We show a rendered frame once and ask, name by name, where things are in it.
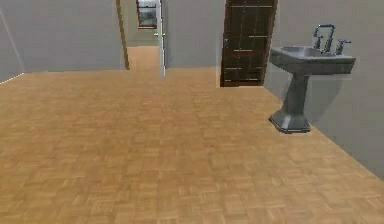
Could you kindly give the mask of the white room door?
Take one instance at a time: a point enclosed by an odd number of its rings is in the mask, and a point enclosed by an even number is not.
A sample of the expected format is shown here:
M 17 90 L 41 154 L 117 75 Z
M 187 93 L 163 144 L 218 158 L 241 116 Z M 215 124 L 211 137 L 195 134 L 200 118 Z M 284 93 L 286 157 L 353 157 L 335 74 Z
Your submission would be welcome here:
M 157 0 L 156 4 L 156 15 L 157 15 L 157 37 L 159 45 L 159 65 L 160 65 L 160 75 L 165 77 L 166 64 L 165 64 L 165 33 L 163 27 L 163 9 L 162 9 L 162 0 Z

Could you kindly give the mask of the dark brown wooden shelf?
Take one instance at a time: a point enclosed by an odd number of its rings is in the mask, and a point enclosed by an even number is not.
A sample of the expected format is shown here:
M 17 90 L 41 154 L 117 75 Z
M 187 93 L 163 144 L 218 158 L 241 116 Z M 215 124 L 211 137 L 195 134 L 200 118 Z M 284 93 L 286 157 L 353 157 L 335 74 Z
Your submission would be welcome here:
M 262 86 L 278 0 L 226 0 L 221 87 Z

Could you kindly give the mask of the brown framed window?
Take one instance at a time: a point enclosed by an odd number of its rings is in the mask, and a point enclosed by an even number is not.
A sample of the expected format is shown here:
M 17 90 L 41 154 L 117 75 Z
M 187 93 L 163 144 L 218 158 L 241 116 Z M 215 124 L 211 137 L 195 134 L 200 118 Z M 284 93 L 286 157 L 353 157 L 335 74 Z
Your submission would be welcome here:
M 156 0 L 136 0 L 138 25 L 140 28 L 155 29 L 156 19 Z

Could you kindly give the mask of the grey pedestal sink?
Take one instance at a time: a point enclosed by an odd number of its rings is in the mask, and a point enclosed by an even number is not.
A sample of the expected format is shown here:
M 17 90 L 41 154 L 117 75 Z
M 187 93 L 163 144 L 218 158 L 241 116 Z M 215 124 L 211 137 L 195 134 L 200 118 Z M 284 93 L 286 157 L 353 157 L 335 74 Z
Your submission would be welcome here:
M 279 110 L 269 121 L 282 133 L 308 133 L 310 123 L 304 113 L 309 78 L 317 75 L 350 74 L 356 58 L 343 53 L 350 39 L 339 39 L 334 52 L 331 51 L 336 26 L 319 24 L 312 46 L 282 46 L 270 49 L 269 62 L 292 75 L 285 99 Z

